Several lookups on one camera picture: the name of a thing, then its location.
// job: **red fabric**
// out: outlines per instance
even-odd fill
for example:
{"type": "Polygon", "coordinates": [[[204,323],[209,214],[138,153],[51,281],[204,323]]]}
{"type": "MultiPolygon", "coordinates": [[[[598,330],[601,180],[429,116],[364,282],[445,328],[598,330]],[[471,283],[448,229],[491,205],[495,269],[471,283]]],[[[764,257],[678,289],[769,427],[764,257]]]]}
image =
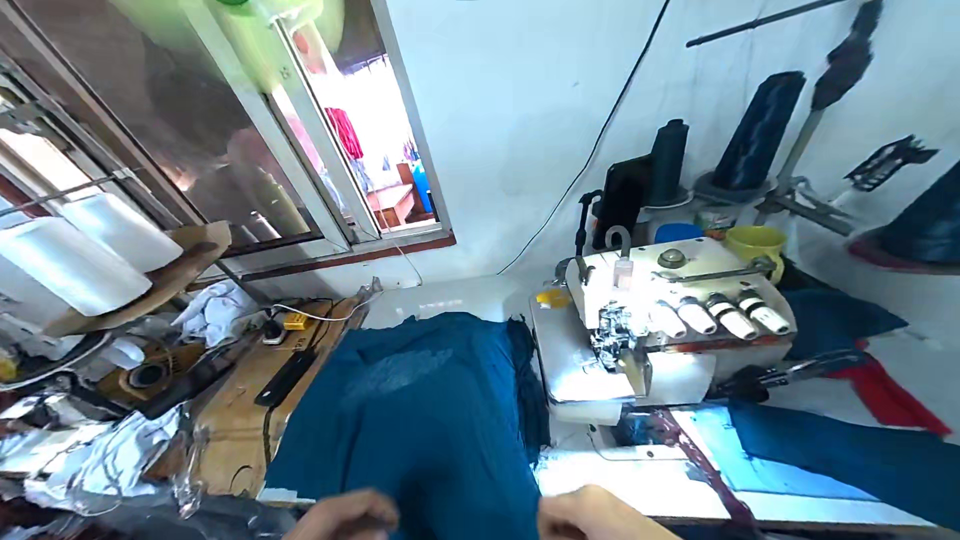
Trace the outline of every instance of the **red fabric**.
{"type": "Polygon", "coordinates": [[[353,130],[353,124],[350,123],[347,112],[343,109],[334,109],[332,107],[324,110],[326,111],[327,117],[330,118],[330,122],[333,123],[334,129],[337,130],[337,136],[340,137],[340,142],[344,145],[347,156],[349,156],[351,160],[363,158],[363,149],[360,148],[360,141],[357,140],[357,133],[353,130]]]}
{"type": "Polygon", "coordinates": [[[867,363],[842,369],[829,375],[831,379],[845,379],[853,384],[874,418],[885,426],[924,428],[941,437],[953,433],[924,404],[897,384],[876,358],[863,354],[867,363]]]}

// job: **white fabric scrap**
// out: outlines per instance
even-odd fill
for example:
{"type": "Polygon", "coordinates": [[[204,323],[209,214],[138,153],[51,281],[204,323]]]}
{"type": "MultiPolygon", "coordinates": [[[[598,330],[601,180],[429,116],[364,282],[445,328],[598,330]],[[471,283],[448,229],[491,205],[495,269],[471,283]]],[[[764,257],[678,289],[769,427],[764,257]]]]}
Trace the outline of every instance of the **white fabric scrap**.
{"type": "Polygon", "coordinates": [[[70,452],[60,470],[46,480],[25,479],[27,500],[90,516],[112,510],[121,497],[154,495],[159,488],[140,477],[177,432],[181,407],[156,420],[134,412],[90,444],[70,452]]]}
{"type": "Polygon", "coordinates": [[[259,307],[235,282],[214,283],[197,295],[172,323],[182,325],[180,339],[202,337],[206,347],[236,339],[262,315],[259,307]]]}

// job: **metal rod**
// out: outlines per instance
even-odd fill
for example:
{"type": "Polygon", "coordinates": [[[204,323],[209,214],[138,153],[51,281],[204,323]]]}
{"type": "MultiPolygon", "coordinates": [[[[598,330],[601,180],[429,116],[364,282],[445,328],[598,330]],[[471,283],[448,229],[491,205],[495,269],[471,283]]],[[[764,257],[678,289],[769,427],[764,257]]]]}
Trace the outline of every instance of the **metal rod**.
{"type": "Polygon", "coordinates": [[[789,197],[770,195],[767,197],[767,199],[780,205],[783,207],[783,209],[806,218],[825,229],[829,229],[837,234],[840,234],[841,236],[850,236],[853,232],[853,225],[847,223],[846,221],[833,217],[832,215],[822,214],[815,209],[801,205],[789,197]]]}
{"type": "Polygon", "coordinates": [[[67,194],[73,193],[73,192],[75,192],[75,191],[80,191],[81,189],[87,189],[88,187],[94,187],[94,186],[96,186],[96,185],[106,184],[107,182],[121,182],[121,181],[124,181],[124,180],[130,180],[130,179],[131,179],[130,177],[117,178],[117,177],[114,177],[114,176],[105,176],[104,178],[100,178],[100,179],[97,179],[97,180],[91,180],[90,182],[85,182],[85,183],[83,183],[83,184],[74,185],[73,187],[70,187],[70,188],[67,188],[67,189],[61,189],[60,191],[56,191],[56,192],[51,193],[51,194],[49,194],[49,195],[44,195],[44,196],[42,196],[42,197],[37,197],[37,198],[35,198],[35,199],[31,199],[30,201],[27,201],[26,203],[23,203],[22,205],[17,205],[17,206],[15,206],[15,207],[10,207],[10,208],[8,208],[8,209],[0,210],[0,217],[3,217],[3,216],[5,216],[5,215],[7,215],[7,214],[14,213],[14,212],[19,211],[19,210],[23,210],[23,209],[25,209],[25,208],[27,208],[27,207],[32,207],[32,206],[35,206],[35,205],[42,205],[43,203],[46,203],[46,202],[49,202],[49,201],[53,201],[54,199],[59,199],[59,198],[62,197],[63,195],[67,195],[67,194]]]}
{"type": "Polygon", "coordinates": [[[697,37],[696,39],[691,39],[686,43],[686,47],[687,48],[696,47],[697,45],[702,45],[704,43],[707,43],[709,41],[714,41],[715,39],[719,39],[721,37],[732,36],[733,34],[739,34],[740,32],[744,32],[746,30],[753,30],[754,28],[758,26],[763,26],[764,24],[776,22],[788,17],[792,17],[794,15],[810,12],[810,11],[822,8],[824,6],[829,6],[830,4],[836,4],[838,2],[843,2],[843,1],[844,0],[816,0],[815,2],[810,2],[809,4],[803,4],[802,6],[793,8],[792,10],[787,10],[785,12],[774,13],[772,15],[767,15],[765,17],[756,18],[750,22],[745,22],[743,24],[730,27],[727,30],[721,30],[720,32],[714,32],[713,34],[708,34],[706,36],[697,37]]]}
{"type": "Polygon", "coordinates": [[[797,134],[797,140],[790,147],[790,153],[787,154],[786,161],[783,162],[783,167],[777,174],[778,195],[785,195],[793,187],[793,171],[797,168],[797,163],[800,162],[800,157],[804,154],[806,145],[810,143],[813,132],[820,125],[820,119],[823,117],[823,110],[811,110],[810,115],[801,126],[800,132],[797,134]]]}

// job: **glass pane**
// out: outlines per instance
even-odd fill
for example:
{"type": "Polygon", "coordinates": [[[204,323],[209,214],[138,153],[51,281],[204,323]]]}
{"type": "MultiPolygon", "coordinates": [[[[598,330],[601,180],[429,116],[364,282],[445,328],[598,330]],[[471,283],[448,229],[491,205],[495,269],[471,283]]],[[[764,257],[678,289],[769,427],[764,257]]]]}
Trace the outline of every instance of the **glass pane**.
{"type": "Polygon", "coordinates": [[[18,4],[234,246],[321,237],[177,2],[18,4]]]}
{"type": "Polygon", "coordinates": [[[370,1],[347,1],[340,22],[339,32],[323,17],[301,22],[292,39],[353,178],[367,194],[381,230],[436,223],[417,143],[370,1]]]}

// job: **window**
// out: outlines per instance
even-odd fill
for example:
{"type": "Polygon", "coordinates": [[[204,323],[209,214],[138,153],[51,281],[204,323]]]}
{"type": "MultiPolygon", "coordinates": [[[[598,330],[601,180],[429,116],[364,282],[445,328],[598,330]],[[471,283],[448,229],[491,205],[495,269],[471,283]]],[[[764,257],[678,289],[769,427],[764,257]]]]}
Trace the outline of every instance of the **window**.
{"type": "MultiPolygon", "coordinates": [[[[237,271],[448,233],[385,45],[390,27],[371,0],[236,4],[13,0],[3,12],[106,106],[99,121],[121,126],[159,167],[168,185],[144,178],[150,189],[229,221],[237,271]]],[[[0,146],[54,187],[90,178],[40,170],[64,158],[43,135],[0,133],[0,146]]]]}

